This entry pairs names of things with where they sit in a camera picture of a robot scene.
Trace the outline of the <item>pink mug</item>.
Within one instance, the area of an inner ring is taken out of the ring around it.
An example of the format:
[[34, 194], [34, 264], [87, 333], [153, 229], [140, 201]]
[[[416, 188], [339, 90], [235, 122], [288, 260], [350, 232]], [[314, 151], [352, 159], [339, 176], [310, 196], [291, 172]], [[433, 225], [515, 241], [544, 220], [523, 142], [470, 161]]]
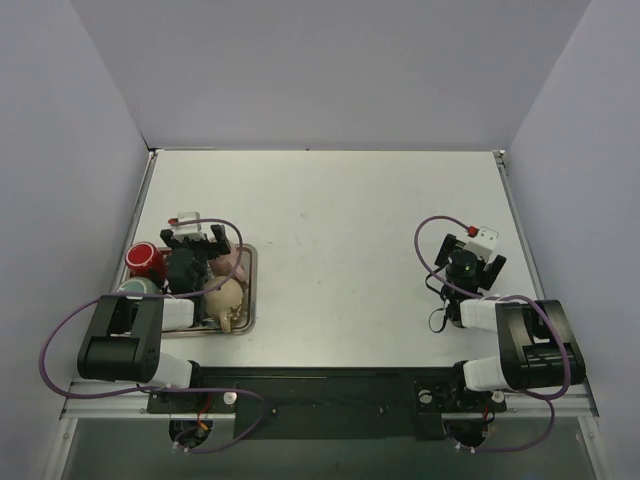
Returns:
[[237, 245], [231, 242], [229, 254], [221, 255], [209, 261], [209, 268], [211, 270], [211, 273], [216, 277], [226, 277], [229, 274], [233, 274], [233, 278], [238, 283], [246, 284], [247, 275], [243, 266], [239, 264], [238, 267], [234, 269], [234, 265], [236, 264], [238, 258], [239, 251]]

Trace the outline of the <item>red mug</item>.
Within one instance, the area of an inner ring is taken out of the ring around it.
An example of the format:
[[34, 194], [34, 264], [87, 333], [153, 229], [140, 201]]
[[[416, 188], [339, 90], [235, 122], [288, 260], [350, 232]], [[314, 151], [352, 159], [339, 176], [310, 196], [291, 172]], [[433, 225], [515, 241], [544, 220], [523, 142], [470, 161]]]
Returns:
[[138, 242], [133, 244], [125, 254], [125, 264], [133, 276], [166, 279], [167, 267], [164, 256], [152, 243]]

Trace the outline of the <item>green mug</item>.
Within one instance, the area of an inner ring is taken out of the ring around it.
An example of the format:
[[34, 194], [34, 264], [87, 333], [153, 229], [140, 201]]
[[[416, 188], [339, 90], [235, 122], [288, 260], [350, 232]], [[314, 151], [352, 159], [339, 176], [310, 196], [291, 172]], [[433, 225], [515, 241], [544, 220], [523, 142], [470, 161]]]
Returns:
[[162, 295], [161, 289], [150, 279], [144, 277], [130, 277], [122, 282], [115, 291], [115, 294], [131, 298], [155, 298]]

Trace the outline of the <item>beige mug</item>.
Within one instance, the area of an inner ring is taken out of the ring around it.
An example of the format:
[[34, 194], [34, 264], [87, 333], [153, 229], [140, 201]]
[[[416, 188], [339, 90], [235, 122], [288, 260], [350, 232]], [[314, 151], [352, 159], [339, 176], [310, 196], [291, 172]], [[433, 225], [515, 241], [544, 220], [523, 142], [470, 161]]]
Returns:
[[219, 322], [223, 333], [230, 333], [232, 321], [242, 306], [244, 292], [240, 283], [233, 278], [214, 289], [223, 279], [223, 276], [217, 276], [205, 284], [208, 293], [204, 295], [204, 299], [208, 316]]

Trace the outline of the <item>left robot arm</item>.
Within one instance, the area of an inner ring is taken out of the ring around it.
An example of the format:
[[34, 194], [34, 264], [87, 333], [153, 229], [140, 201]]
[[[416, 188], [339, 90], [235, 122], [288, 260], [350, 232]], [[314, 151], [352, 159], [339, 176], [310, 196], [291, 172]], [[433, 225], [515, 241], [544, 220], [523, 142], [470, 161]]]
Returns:
[[[211, 236], [202, 231], [206, 222]], [[226, 234], [231, 225], [222, 219], [172, 218], [160, 232], [167, 253], [149, 242], [128, 249], [127, 268], [153, 287], [149, 293], [116, 291], [98, 299], [77, 357], [82, 378], [167, 389], [186, 412], [203, 405], [206, 388], [195, 380], [197, 364], [163, 353], [161, 339], [165, 331], [197, 325], [205, 295], [232, 279], [228, 273], [206, 285], [209, 262], [232, 252]]]

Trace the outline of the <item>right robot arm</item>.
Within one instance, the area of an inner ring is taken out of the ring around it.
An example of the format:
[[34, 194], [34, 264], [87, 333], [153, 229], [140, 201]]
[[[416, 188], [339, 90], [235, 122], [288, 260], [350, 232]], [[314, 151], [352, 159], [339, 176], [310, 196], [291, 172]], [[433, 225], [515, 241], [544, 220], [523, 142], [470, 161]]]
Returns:
[[502, 255], [491, 256], [496, 239], [484, 230], [475, 230], [466, 242], [448, 234], [435, 259], [435, 272], [445, 279], [439, 293], [443, 323], [498, 339], [496, 355], [464, 361], [462, 375], [447, 383], [448, 400], [459, 409], [472, 407], [485, 391], [571, 386], [586, 377], [584, 357], [559, 301], [507, 301], [488, 294], [506, 263]]

